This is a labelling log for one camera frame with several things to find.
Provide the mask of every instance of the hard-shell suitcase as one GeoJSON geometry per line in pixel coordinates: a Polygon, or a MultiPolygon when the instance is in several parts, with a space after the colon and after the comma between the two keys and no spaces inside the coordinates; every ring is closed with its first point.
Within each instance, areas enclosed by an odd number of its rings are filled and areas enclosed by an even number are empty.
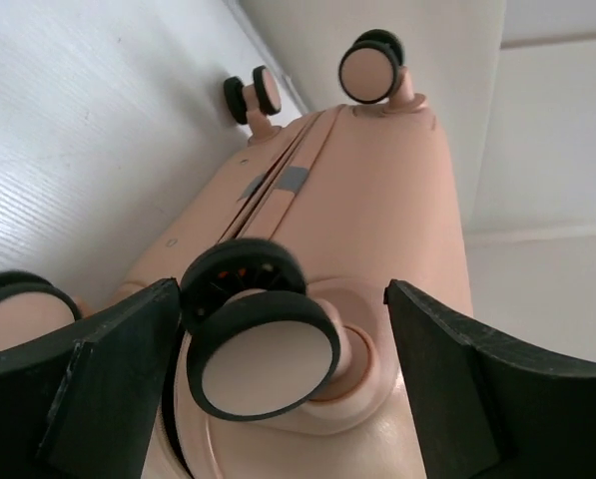
{"type": "MultiPolygon", "coordinates": [[[[188,477],[184,466],[172,467],[177,450],[197,479],[423,477],[384,287],[403,278],[468,315],[470,293],[446,137],[425,97],[413,93],[396,40],[384,32],[370,35],[358,39],[339,69],[342,86],[361,105],[309,114],[281,129],[267,119],[279,99],[264,68],[254,71],[252,85],[226,82],[237,120],[243,120],[237,103],[242,91],[253,131],[249,145],[226,161],[141,257],[118,296],[167,276],[178,279],[184,293],[191,282],[188,265],[215,244],[271,240],[297,260],[307,301],[318,301],[329,318],[336,318],[340,362],[350,365],[313,396],[329,371],[300,377],[314,367],[311,362],[329,359],[321,359],[314,339],[296,323],[286,329],[276,324],[267,331],[252,328],[260,332],[250,332],[246,343],[232,340],[233,350],[225,352],[230,357],[195,377],[188,370],[192,336],[187,334],[172,381],[173,410],[164,404],[157,419],[146,475],[167,470],[188,477]],[[386,103],[377,102],[383,98],[386,103]],[[247,356],[254,357],[244,365],[247,356]],[[248,374],[252,363],[253,375],[248,374]],[[229,372],[215,372],[219,367],[229,372]],[[206,384],[210,374],[222,382],[206,384]],[[202,382],[198,387],[205,391],[192,395],[192,381],[202,382]],[[286,396],[273,397],[282,391],[286,396]],[[302,406],[287,411],[306,397],[302,406]]],[[[241,247],[247,254],[246,242],[241,247]]],[[[204,296],[229,290],[232,283],[229,293],[244,289],[236,276],[244,274],[248,283],[252,267],[215,270],[214,291],[204,296]],[[228,277],[220,279],[222,273],[228,277]]],[[[263,280],[247,287],[269,288],[263,280]]],[[[214,310],[200,309],[204,315],[214,310]]],[[[196,362],[200,356],[193,354],[196,362]]]]}

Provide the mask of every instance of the pink suitcase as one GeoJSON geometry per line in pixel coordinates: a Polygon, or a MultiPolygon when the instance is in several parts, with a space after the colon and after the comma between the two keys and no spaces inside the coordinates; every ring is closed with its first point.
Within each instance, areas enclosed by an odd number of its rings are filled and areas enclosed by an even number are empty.
{"type": "MultiPolygon", "coordinates": [[[[383,294],[400,278],[472,315],[445,134],[388,32],[366,32],[340,62],[359,105],[280,128],[268,118],[281,106],[272,76],[253,77],[225,82],[249,144],[112,300],[174,277],[193,333],[181,336],[143,477],[424,477],[383,294]]],[[[85,307],[41,292],[0,304],[0,318],[41,311],[15,334],[0,319],[0,349],[85,307]]]]}

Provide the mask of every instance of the suitcase wheel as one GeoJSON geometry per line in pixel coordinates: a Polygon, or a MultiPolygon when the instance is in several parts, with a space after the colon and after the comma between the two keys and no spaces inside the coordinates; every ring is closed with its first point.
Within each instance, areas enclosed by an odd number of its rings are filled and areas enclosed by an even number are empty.
{"type": "Polygon", "coordinates": [[[389,32],[388,30],[381,30],[379,28],[368,30],[357,37],[357,39],[353,42],[353,45],[364,40],[383,43],[395,54],[397,65],[401,67],[404,64],[404,47],[394,33],[389,32]]]}
{"type": "Polygon", "coordinates": [[[202,253],[180,283],[182,322],[192,332],[234,295],[250,289],[306,293],[293,256],[266,239],[230,239],[202,253]]]}
{"type": "Polygon", "coordinates": [[[225,80],[223,84],[223,91],[225,99],[227,100],[227,107],[231,116],[240,125],[247,124],[247,104],[245,97],[243,97],[242,89],[245,85],[239,77],[230,77],[225,80]]]}
{"type": "Polygon", "coordinates": [[[189,387],[208,414],[257,421],[318,394],[339,363],[340,343],[324,310],[292,291],[229,302],[194,333],[189,387]]]}
{"type": "Polygon", "coordinates": [[[254,68],[253,77],[254,88],[262,113],[269,116],[279,113],[282,109],[282,99],[276,79],[269,69],[264,65],[260,65],[254,68]]]}
{"type": "Polygon", "coordinates": [[[389,97],[397,88],[398,75],[395,52],[388,44],[376,40],[356,41],[342,57],[337,70],[344,92],[366,105],[389,97]]]}
{"type": "MultiPolygon", "coordinates": [[[[79,310],[78,306],[76,305],[76,303],[74,302],[74,300],[67,295],[66,293],[64,293],[63,291],[61,291],[60,289],[58,289],[57,287],[53,286],[51,284],[51,282],[49,282],[47,279],[38,276],[36,274],[33,274],[31,272],[26,272],[26,271],[17,271],[17,270],[10,270],[10,271],[3,271],[0,272],[0,304],[4,304],[7,300],[14,298],[15,296],[19,296],[21,294],[25,294],[25,293],[40,293],[40,294],[46,294],[48,296],[53,296],[55,298],[57,298],[59,301],[63,302],[71,311],[71,314],[73,316],[73,320],[78,320],[82,318],[82,313],[79,310]]],[[[0,311],[0,314],[4,314],[7,316],[7,319],[11,318],[11,314],[12,312],[14,312],[14,310],[16,310],[15,312],[18,312],[18,308],[25,308],[24,303],[21,305],[12,305],[12,309],[3,309],[2,311],[0,311]]],[[[32,316],[32,311],[28,312],[28,309],[22,309],[22,314],[29,314],[30,316],[32,316]]],[[[34,339],[36,337],[39,337],[40,335],[49,333],[53,330],[56,329],[56,321],[53,320],[49,320],[47,322],[47,327],[49,328],[46,331],[40,331],[42,332],[41,334],[38,334],[38,329],[39,327],[34,327],[33,324],[30,324],[30,327],[27,328],[25,327],[24,331],[3,331],[2,333],[0,332],[0,344],[1,345],[5,345],[5,348],[9,348],[9,347],[13,347],[16,345],[21,344],[20,339],[21,338],[28,338],[27,340],[31,340],[34,339]]]]}

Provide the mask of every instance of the suitcase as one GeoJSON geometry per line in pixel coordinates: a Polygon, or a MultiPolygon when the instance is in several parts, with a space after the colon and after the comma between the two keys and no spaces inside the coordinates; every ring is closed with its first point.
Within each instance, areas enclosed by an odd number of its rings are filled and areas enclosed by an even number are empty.
{"type": "Polygon", "coordinates": [[[338,73],[359,105],[285,128],[266,68],[225,82],[248,146],[105,310],[0,273],[0,477],[596,477],[596,364],[468,317],[446,138],[398,40],[364,33],[338,73]]]}

